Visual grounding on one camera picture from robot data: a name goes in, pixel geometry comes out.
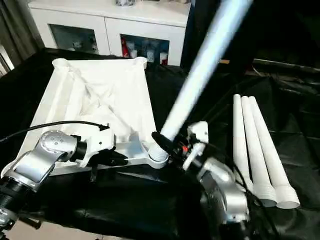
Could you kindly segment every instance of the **wire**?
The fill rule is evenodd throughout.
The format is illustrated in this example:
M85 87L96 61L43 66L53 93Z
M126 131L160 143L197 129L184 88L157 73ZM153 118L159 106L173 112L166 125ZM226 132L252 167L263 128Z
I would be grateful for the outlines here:
M260 72L258 72L258 70L255 69L255 67L253 65L251 65L251 67L252 67L253 71L255 71L256 74L258 74L260 77L263 77L263 75Z
M9 139L11 139L13 137L16 137L18 135L27 133L27 132L32 131L32 130L42 129L42 128L45 128L45 127L51 127L51 126L56 126L56 125L62 125L62 124L86 124L86 125L92 125L92 126L97 126L100 129L100 131L109 128L109 126L105 126L105 125L98 124L98 123L95 123L95 122L90 122L90 121L78 121L78 120L55 121L55 122L49 122L49 123L44 123L44 124L40 124L40 125L31 126L29 128L22 129L20 131L12 133L12 134L0 139L0 144L8 141Z
M245 189L245 192L250 195L251 198L254 199L254 201L256 201L258 203L258 205L261 207L262 209L262 212L266 218L266 220L269 222L270 226L271 226L271 229L276 237L276 239L280 239L280 235L279 235L279 232L275 226L275 223L274 221L272 220L272 218L270 217L270 215L268 214L267 212L267 209L266 207L264 206L264 204L262 203L262 201L256 196L254 195L249 189L248 189L248 186L246 184L246 181L245 181L245 178L244 176L242 175L241 171L239 170L238 166L235 164L235 162L231 159L231 157L229 157L225 152L223 152L219 147L217 147L216 145L212 144L212 143L208 143L208 142L202 142L200 141L200 143L202 144L205 144L209 147L212 147L214 148L215 150L219 151L220 153L222 153L228 160L230 160L230 163L232 164L233 168L236 170L236 172L239 174L240 178L241 178L241 182L239 181L235 181L237 184L239 184L240 186L242 186L244 189Z

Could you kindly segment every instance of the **white plastic pipe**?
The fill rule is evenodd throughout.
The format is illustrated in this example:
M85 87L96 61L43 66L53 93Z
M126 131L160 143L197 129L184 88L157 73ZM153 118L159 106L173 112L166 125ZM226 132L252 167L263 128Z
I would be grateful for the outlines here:
M248 189L252 192L253 183L249 174L244 117L239 94L233 96L233 160L240 170ZM241 183L242 180L237 171L234 171L234 174L235 178Z
M281 209L294 209L300 205L297 193L288 181L286 172L255 97L249 97L249 101L265 164L269 172L272 186L275 189L277 199L276 206Z
M165 121L161 134L173 141L198 101L212 73L223 57L253 0L223 0L208 29L190 73ZM168 154L154 144L149 156L157 162Z
M265 207L274 207L277 204L276 192L272 187L262 152L255 121L251 112L249 98L241 98L245 137L250 159L253 193L262 201Z

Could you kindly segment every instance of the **white cabinet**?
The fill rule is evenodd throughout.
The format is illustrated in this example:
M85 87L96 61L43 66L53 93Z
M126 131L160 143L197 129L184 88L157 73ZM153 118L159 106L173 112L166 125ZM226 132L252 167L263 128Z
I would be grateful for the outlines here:
M47 48L110 54L104 17L46 9L30 10Z
M137 1L121 7L114 0L35 0L28 6L47 48L116 56L124 51L180 65L190 4Z
M180 65L186 31L184 27L114 19L108 17L105 18L105 25L111 54L116 56L123 55L121 36L137 36L148 38L151 42L150 45L152 45L152 42L155 40L160 40L160 42L161 40L164 40L167 41L168 44L168 50L164 50L168 53L167 64L176 66ZM159 55L161 50L156 52L153 54Z

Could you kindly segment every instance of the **glass cabinet door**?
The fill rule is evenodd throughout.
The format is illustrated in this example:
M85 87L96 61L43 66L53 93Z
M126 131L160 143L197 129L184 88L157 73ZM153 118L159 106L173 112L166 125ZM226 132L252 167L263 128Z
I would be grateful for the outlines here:
M95 32L92 29L49 24L58 49L98 54Z
M120 34L123 57L145 57L148 62L168 64L168 40Z

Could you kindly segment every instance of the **white plastic tray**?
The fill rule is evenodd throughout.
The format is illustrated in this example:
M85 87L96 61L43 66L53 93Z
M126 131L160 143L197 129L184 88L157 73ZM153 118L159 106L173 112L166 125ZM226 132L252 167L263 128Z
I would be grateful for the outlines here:
M52 64L54 71L31 126L64 120L110 123L117 143L128 142L130 136L136 133L146 146L153 142L151 133L156 130L156 126L144 71L145 58L71 61L59 58ZM90 93L82 84L83 81ZM91 93L97 94L99 99L109 106L108 109L106 106L99 108L98 118L86 114L90 113L89 104L80 98L84 94L90 96ZM32 150L41 134L47 130L80 135L84 140L99 129L82 124L66 124L30 131L23 141L18 157ZM74 172L75 164L58 163L52 175Z

